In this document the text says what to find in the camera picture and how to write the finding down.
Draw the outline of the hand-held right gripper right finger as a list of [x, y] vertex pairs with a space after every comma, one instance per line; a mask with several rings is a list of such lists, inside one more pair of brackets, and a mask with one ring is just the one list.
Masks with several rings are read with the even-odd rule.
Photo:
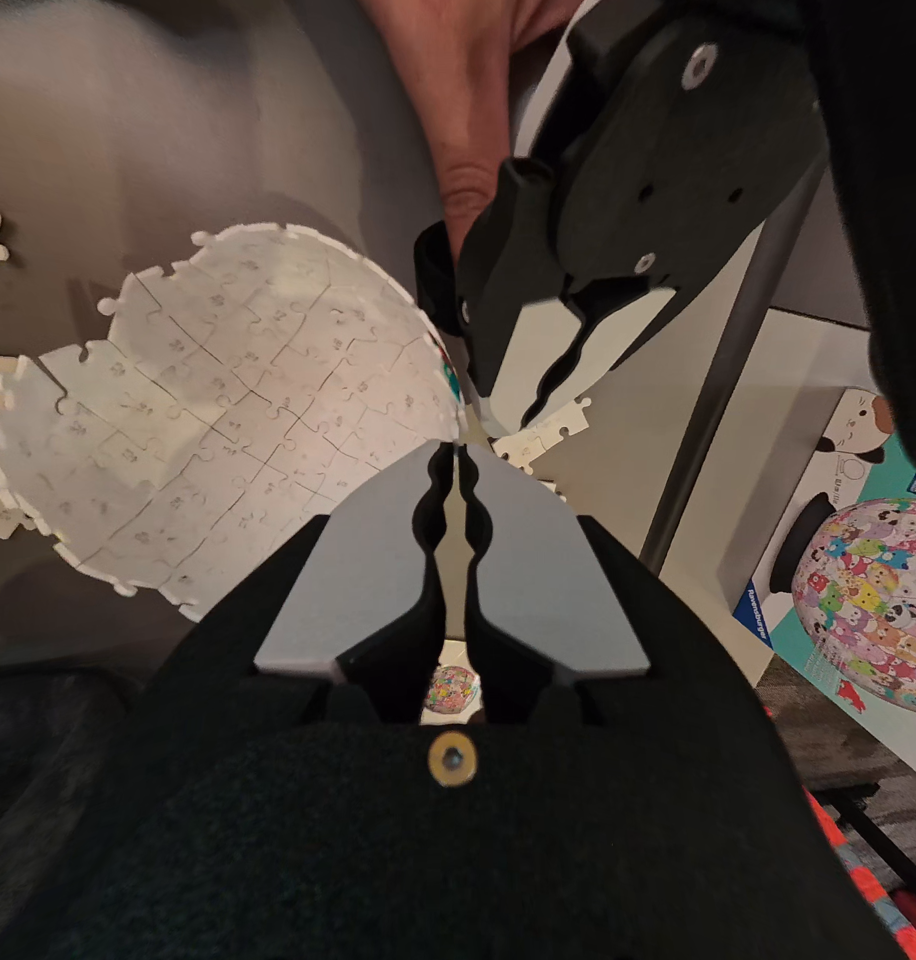
[[478, 445], [459, 449], [467, 613], [559, 681], [638, 677], [649, 658], [571, 508]]

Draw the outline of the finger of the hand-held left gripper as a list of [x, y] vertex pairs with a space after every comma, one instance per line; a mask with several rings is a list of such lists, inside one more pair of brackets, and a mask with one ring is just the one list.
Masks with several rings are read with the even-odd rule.
[[600, 380], [676, 296], [673, 288], [659, 287], [629, 305], [616, 309], [592, 330], [579, 350], [576, 366], [556, 386], [546, 400], [538, 403], [535, 414], [528, 414], [523, 427], [530, 428], [556, 414], [563, 406], [581, 396]]
[[551, 367], [579, 341], [584, 327], [583, 319], [556, 297], [521, 309], [488, 395], [489, 433], [517, 433], [571, 402], [539, 394]]

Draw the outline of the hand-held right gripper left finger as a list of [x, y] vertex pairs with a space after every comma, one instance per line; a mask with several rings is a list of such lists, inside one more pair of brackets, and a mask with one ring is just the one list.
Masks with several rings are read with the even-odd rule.
[[264, 674], [352, 681], [354, 649], [418, 604], [434, 550], [419, 542], [419, 502], [451, 475], [454, 442], [431, 439], [357, 487], [322, 532], [256, 653]]

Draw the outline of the partly built white puzzle ball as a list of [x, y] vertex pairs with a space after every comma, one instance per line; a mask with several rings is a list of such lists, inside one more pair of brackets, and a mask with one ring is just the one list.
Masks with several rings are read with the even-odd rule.
[[200, 621], [313, 517], [456, 440], [464, 402], [368, 258], [296, 224], [192, 241], [98, 303], [104, 339], [0, 376], [0, 497], [81, 574]]

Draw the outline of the colourful puzzle ball box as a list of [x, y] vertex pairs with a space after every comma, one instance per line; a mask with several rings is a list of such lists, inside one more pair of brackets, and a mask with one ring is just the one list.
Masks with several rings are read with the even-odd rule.
[[733, 617], [916, 770], [916, 468], [883, 396], [842, 393]]

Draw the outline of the person's left hand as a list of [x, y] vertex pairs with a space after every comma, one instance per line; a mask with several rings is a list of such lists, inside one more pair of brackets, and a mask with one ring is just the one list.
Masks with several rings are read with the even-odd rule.
[[452, 258], [511, 155], [512, 55], [564, 27], [579, 1], [363, 1], [424, 132]]

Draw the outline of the printed instruction leaflet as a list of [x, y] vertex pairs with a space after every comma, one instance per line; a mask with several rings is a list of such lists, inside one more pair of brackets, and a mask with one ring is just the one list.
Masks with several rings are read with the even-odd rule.
[[483, 706], [480, 677], [472, 667], [466, 644], [446, 638], [419, 723], [422, 726], [467, 725], [481, 713]]

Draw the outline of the red black object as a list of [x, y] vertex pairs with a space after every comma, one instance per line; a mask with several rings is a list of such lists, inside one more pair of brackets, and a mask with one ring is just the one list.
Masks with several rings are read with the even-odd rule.
[[916, 959], [916, 927], [900, 911], [874, 873], [859, 858], [845, 834], [817, 799], [807, 789], [804, 794], [825, 838], [864, 901], [871, 906], [876, 917], [890, 932], [905, 958]]

